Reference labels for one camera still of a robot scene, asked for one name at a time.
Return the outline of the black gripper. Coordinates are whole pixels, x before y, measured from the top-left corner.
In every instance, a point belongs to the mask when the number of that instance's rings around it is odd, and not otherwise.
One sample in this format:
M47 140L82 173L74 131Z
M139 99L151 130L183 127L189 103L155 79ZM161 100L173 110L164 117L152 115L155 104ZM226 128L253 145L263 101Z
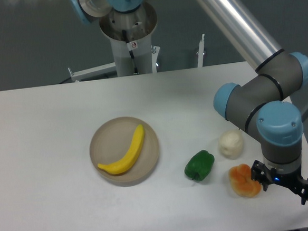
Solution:
M301 198L301 205L308 201L308 179L301 175L302 167L297 162L288 165L270 165L255 160L251 167L251 179L262 185L266 192L269 185L279 185L293 188L294 193Z

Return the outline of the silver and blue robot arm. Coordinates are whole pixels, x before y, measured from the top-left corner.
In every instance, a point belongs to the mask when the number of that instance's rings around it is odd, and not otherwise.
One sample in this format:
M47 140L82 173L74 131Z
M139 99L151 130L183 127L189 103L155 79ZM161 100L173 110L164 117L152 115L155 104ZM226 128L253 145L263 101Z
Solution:
M117 75L156 71L154 48L146 41L157 23L145 0L70 0L81 21L99 19L111 40ZM215 94L215 110L260 142L263 162L252 178L290 189L308 201L301 175L302 116L285 98L308 83L308 57L287 53L239 0L197 0L257 76L246 85L227 83Z

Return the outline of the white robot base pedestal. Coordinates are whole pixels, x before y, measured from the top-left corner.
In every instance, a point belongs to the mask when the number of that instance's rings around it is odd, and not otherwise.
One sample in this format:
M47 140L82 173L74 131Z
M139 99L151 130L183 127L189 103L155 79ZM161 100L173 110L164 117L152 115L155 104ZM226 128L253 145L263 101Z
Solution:
M153 46L149 34L130 42L110 39L118 77L157 72L159 46Z

